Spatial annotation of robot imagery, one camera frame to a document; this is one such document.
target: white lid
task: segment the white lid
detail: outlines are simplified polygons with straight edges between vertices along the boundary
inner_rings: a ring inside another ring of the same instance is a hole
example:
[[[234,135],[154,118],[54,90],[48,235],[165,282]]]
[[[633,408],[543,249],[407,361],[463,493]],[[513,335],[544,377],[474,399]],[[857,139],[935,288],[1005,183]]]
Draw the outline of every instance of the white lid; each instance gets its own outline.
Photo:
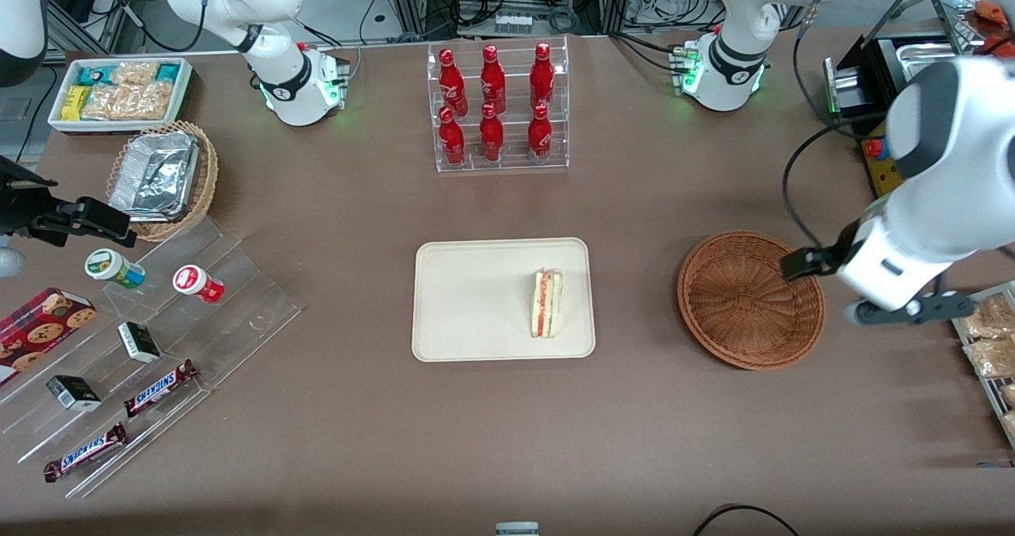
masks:
[[[116,276],[124,266],[123,255],[112,248],[99,248],[84,260],[84,272],[95,280],[108,280]]]
[[[184,294],[197,294],[208,283],[208,273],[197,265],[180,267],[173,276],[173,287]]]

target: wicker basket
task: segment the wicker basket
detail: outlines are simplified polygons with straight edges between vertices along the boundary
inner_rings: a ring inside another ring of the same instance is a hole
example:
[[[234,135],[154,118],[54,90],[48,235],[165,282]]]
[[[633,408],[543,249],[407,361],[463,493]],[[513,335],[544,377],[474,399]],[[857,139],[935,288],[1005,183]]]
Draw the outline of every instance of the wicker basket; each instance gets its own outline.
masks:
[[[194,186],[191,192],[191,203],[186,217],[177,222],[131,222],[130,228],[137,232],[137,237],[150,243],[161,243],[173,233],[184,228],[192,222],[200,221],[204,218],[208,208],[211,207],[211,200],[215,196],[215,181],[218,179],[218,156],[215,155],[215,146],[208,141],[208,136],[196,125],[189,122],[174,122],[172,124],[157,125],[151,130],[141,132],[140,136],[151,134],[168,134],[168,132],[188,132],[201,143],[201,150],[198,153],[198,168],[194,174]],[[127,152],[127,145],[120,149],[120,156],[117,162],[113,163],[113,173],[106,182],[106,197],[113,196],[113,188],[116,186],[117,178],[120,176],[120,166],[124,161],[124,153]]]
[[[792,249],[751,231],[710,237],[680,267],[677,302],[709,352],[744,370],[779,370],[804,358],[824,329],[825,304],[813,277],[787,282],[780,262]]]

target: brown table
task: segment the brown table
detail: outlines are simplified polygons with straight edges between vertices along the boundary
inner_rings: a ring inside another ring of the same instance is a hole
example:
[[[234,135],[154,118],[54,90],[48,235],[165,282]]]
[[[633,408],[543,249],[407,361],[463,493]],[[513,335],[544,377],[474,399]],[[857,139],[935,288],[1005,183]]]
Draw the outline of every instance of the brown table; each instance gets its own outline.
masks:
[[[859,32],[809,34],[812,87],[819,59]],[[804,243],[779,190],[818,129],[792,36],[735,114],[674,97],[667,74],[605,38],[570,45],[572,165],[507,178],[435,174],[424,46],[369,49],[348,109],[307,129],[265,110],[240,56],[193,56],[189,118],[221,160],[212,214],[308,309],[86,499],[53,496],[0,450],[0,520],[15,523],[0,532],[475,535],[537,520],[547,536],[689,534],[731,501],[805,535],[1010,531],[1015,471],[972,467],[1009,453],[949,327],[851,327],[838,313],[855,295],[824,280],[818,348],[757,374],[713,358],[675,314],[675,272],[703,237]],[[58,194],[100,196],[123,141],[56,132],[41,173]],[[795,171],[795,200],[829,240],[871,200],[852,149],[823,139]],[[416,361],[421,244],[544,237],[589,245],[591,356]],[[30,265],[0,280],[0,312],[47,285],[100,291],[80,266],[100,241],[15,246]],[[975,289],[1013,272],[988,253],[949,278]],[[712,533],[781,533],[748,515]]]

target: coca-cola bottle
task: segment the coca-cola bottle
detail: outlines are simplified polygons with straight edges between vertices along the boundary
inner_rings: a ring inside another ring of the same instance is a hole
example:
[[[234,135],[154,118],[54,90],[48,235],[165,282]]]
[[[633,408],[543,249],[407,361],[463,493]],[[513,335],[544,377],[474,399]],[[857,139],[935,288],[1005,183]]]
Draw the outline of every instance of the coca-cola bottle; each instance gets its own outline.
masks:
[[[553,66],[550,65],[550,46],[547,42],[536,45],[536,62],[529,73],[529,84],[532,85],[532,109],[536,110],[539,103],[550,106],[553,99]]]
[[[441,136],[441,148],[445,152],[448,164],[452,168],[461,168],[465,164],[465,135],[462,134],[462,127],[455,122],[455,114],[450,107],[441,107],[438,116],[441,128],[437,129],[437,135]]]
[[[529,123],[529,160],[536,164],[544,164],[550,159],[550,134],[553,127],[546,120],[546,105],[540,103],[532,111],[532,122]]]
[[[493,103],[483,105],[483,121],[479,123],[479,135],[483,138],[483,157],[496,163],[504,150],[504,127],[497,118]]]
[[[437,58],[441,60],[441,94],[445,106],[450,107],[458,118],[464,118],[469,113],[469,103],[465,99],[465,78],[455,66],[455,54],[451,49],[442,49]]]
[[[507,88],[496,46],[483,46],[483,72],[479,74],[479,81],[483,87],[483,102],[493,103],[496,113],[503,114],[507,110]]]

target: small black box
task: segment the small black box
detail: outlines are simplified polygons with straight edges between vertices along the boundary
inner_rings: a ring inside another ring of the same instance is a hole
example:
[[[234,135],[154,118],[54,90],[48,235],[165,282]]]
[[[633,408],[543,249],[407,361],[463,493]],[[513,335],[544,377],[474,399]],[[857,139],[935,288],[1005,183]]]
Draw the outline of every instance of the small black box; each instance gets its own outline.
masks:
[[[57,397],[64,409],[91,411],[101,405],[101,400],[91,391],[88,383],[76,376],[54,376],[46,387]]]
[[[130,355],[131,359],[151,363],[158,361],[162,355],[158,351],[158,346],[155,345],[155,340],[151,337],[148,327],[143,324],[125,322],[117,330],[120,331],[120,341],[123,341],[124,347],[127,348],[127,355]]]

